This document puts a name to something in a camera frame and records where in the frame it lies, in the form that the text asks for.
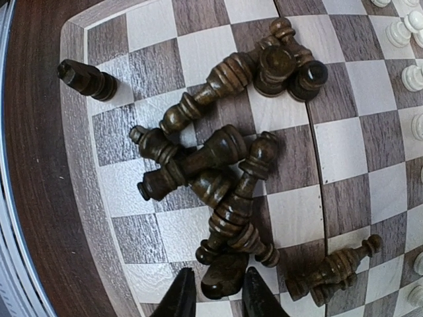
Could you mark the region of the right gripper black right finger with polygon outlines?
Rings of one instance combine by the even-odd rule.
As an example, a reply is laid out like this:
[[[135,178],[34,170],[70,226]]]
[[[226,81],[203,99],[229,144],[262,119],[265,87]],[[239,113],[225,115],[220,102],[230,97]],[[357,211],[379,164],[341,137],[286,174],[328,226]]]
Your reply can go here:
[[[255,267],[249,267],[243,280],[243,316],[289,317]]]

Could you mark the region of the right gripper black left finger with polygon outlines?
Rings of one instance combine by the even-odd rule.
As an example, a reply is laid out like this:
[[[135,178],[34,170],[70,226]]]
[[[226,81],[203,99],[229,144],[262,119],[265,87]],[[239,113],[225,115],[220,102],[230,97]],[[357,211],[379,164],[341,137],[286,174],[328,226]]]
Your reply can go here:
[[[196,283],[191,267],[182,268],[154,310],[156,317],[189,317],[196,315]]]

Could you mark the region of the dark bishop chess piece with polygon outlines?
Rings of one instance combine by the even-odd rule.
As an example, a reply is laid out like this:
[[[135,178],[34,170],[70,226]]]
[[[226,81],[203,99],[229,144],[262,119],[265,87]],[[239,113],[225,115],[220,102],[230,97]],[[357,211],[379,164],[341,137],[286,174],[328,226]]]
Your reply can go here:
[[[297,275],[286,279],[286,287],[291,299],[297,301],[311,294],[318,307],[329,303],[337,291],[345,291],[356,284],[356,270],[361,261],[380,252],[382,245],[382,238],[378,234],[373,234],[363,240],[359,248],[343,248],[326,256],[307,275]]]

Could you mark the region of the dark rook chess piece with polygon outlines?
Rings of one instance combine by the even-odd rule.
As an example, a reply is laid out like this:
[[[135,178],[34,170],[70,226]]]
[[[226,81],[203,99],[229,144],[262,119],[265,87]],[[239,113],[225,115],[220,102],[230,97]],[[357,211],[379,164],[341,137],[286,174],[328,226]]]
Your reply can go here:
[[[117,79],[95,66],[64,59],[57,67],[58,78],[83,96],[105,102],[117,91]]]

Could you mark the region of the dark knight chess piece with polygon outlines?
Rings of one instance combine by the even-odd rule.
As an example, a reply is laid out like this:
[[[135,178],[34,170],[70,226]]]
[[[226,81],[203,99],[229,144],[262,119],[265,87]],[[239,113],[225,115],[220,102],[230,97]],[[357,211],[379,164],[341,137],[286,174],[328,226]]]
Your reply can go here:
[[[209,266],[201,281],[205,297],[219,300],[237,294],[242,286],[249,263],[247,253],[230,253],[218,256]]]

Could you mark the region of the dark pawn chess piece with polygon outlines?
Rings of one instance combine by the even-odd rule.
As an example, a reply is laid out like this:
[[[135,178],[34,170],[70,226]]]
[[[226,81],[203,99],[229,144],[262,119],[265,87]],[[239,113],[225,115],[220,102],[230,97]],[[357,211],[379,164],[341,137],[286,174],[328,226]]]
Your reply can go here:
[[[289,79],[288,92],[300,102],[314,99],[328,80],[327,66],[317,60],[301,66]]]

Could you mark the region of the pile of dark chess pieces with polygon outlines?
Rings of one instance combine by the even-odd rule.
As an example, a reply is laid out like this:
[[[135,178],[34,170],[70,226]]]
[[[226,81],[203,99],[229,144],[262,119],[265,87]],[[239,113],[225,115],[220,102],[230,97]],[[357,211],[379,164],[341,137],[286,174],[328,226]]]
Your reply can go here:
[[[177,207],[169,221],[159,219],[171,264],[182,265],[188,254],[187,262],[199,268],[199,284],[218,256],[244,252],[248,266],[286,299],[286,279],[324,258],[309,107],[325,88],[308,102],[288,92],[290,77],[313,60],[292,22],[278,17],[259,40],[213,67],[204,84],[184,92],[156,128],[130,129],[140,156],[153,164],[137,184],[142,199],[195,197],[205,212],[200,236],[188,232],[191,207]],[[199,291],[205,297],[201,285]]]

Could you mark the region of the wooden chess board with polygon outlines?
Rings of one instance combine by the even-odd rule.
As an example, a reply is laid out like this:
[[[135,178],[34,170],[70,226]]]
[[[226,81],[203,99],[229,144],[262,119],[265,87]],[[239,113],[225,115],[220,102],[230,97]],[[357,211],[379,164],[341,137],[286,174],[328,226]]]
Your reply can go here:
[[[251,258],[291,316],[421,316],[422,41],[388,27],[421,1],[103,1],[65,22],[60,57],[118,81],[101,102],[61,84],[78,211],[118,316],[148,316],[195,257],[213,208],[190,186],[138,188],[157,163],[129,136],[168,109],[184,164],[219,166],[207,195],[242,180],[221,214],[252,223]]]

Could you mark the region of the row of white chess pieces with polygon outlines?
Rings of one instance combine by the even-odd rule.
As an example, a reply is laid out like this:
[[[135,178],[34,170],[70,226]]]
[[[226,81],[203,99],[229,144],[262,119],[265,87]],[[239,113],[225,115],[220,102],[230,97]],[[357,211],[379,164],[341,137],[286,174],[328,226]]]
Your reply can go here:
[[[407,182],[407,232],[395,316],[422,315],[422,32],[409,32],[421,1],[370,1],[370,21],[385,56],[397,103]],[[401,34],[409,34],[406,42]]]

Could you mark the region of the aluminium front frame rail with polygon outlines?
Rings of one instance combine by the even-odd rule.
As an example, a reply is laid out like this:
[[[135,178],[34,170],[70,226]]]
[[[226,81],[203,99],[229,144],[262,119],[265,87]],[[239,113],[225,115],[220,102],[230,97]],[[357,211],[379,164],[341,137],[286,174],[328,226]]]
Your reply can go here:
[[[22,232],[7,160],[5,69],[15,4],[1,2],[1,315],[55,316]]]

